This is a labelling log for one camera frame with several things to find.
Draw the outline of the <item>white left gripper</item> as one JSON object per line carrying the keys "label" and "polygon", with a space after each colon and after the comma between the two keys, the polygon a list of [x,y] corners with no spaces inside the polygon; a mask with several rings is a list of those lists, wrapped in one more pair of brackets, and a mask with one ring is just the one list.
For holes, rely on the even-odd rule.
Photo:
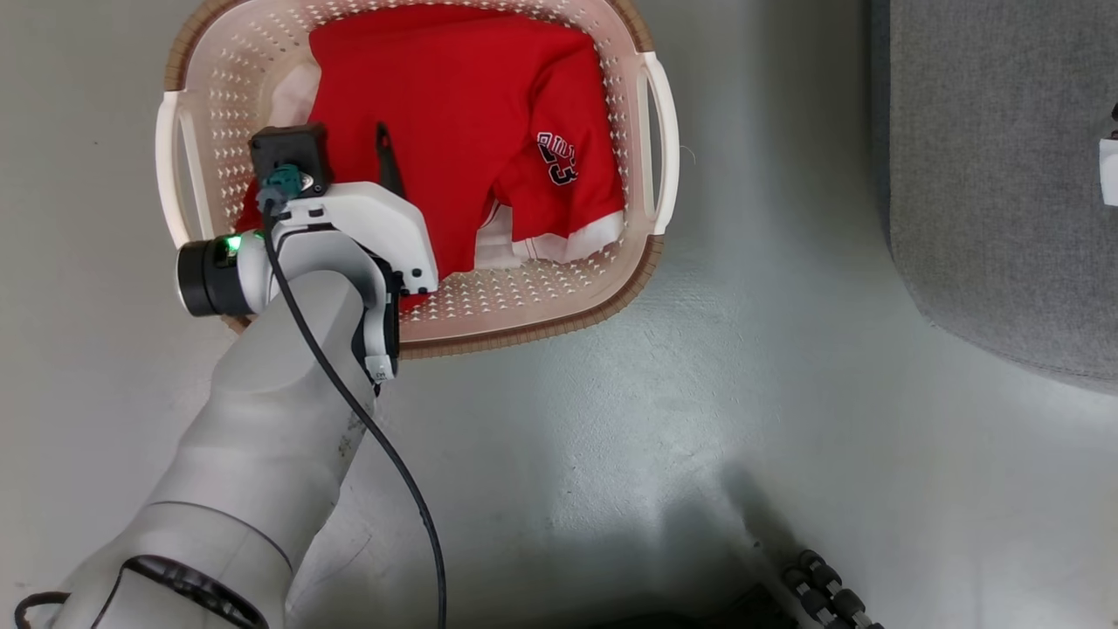
{"label": "white left gripper", "polygon": [[379,184],[340,183],[323,197],[293,200],[280,220],[274,245],[292,280],[311,271],[335,271],[363,298],[375,298],[396,276],[409,294],[438,290],[430,235],[419,209],[407,200],[387,124],[376,124]]}

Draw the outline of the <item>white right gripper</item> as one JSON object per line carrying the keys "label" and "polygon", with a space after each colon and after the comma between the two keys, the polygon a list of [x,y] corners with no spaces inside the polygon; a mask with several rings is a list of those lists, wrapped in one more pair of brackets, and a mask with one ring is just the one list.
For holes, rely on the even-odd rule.
{"label": "white right gripper", "polygon": [[1118,206],[1117,191],[1117,115],[1118,107],[1114,104],[1111,108],[1108,130],[1099,140],[1099,183],[1101,183],[1101,198],[1107,207]]}

